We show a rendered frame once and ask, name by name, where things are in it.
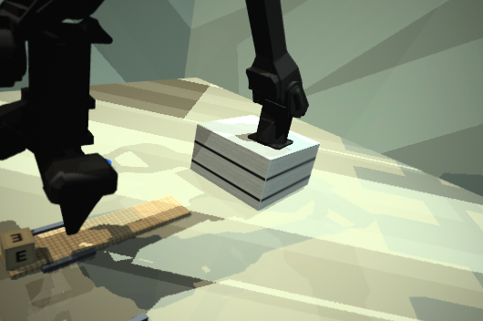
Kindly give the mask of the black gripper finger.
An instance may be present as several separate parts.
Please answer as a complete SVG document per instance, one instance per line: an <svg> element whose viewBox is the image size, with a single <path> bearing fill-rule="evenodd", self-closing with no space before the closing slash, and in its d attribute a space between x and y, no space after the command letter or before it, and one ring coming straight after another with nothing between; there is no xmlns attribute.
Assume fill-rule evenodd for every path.
<svg viewBox="0 0 483 321"><path fill-rule="evenodd" d="M67 235L76 234L102 197L59 204Z"/></svg>
<svg viewBox="0 0 483 321"><path fill-rule="evenodd" d="M33 143L30 146L28 146L27 149L32 153L34 153L35 155L40 178L41 178L41 168L46 163L48 163L51 159L58 158L55 152L44 152L43 150L36 151Z"/></svg>

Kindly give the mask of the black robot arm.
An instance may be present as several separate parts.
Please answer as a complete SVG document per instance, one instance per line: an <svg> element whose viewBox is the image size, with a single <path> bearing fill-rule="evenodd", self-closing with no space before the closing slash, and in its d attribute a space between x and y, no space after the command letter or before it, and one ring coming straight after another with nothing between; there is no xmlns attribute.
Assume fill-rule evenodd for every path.
<svg viewBox="0 0 483 321"><path fill-rule="evenodd" d="M0 88L26 74L45 91L89 87L91 44L113 42L92 15L105 0L3 0L0 4ZM291 144L293 117L309 107L299 67L287 51L281 0L245 0L256 57L246 69L252 101L262 105L257 131L248 139L275 150ZM83 19L84 18L84 19ZM78 23L61 23L65 20ZM21 100L0 106L0 161L24 152L34 139L48 139L42 112L21 88Z"/></svg>

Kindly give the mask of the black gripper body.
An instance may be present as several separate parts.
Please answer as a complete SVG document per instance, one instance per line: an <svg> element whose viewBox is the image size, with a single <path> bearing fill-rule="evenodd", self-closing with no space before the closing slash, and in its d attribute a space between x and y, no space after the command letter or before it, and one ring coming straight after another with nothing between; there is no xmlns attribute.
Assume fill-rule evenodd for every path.
<svg viewBox="0 0 483 321"><path fill-rule="evenodd" d="M36 151L55 152L41 168L41 181L51 203L64 204L115 194L118 173L99 153L85 154L81 146L94 145L88 130L88 110L96 109L89 87L79 91L45 91L29 83L26 100L42 112L48 139L36 141Z"/></svg>

